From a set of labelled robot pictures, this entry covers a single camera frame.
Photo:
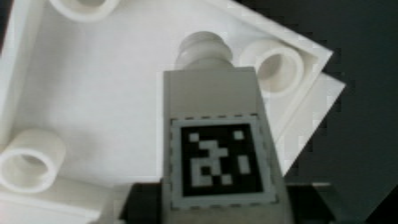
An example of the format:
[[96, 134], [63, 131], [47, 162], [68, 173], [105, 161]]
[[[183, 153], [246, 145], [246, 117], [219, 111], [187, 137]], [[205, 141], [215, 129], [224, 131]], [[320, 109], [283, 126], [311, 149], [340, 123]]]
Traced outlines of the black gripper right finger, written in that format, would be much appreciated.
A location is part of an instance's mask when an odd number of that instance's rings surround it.
[[290, 183], [295, 224], [343, 224], [347, 214], [333, 184]]

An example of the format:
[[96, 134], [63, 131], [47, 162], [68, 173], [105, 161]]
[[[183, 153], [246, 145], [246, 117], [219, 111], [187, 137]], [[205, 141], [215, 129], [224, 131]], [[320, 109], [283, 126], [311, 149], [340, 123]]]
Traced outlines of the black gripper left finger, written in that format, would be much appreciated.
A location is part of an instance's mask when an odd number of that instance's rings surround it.
[[137, 183], [130, 189], [121, 211], [121, 220], [125, 224], [162, 224], [160, 202], [160, 184]]

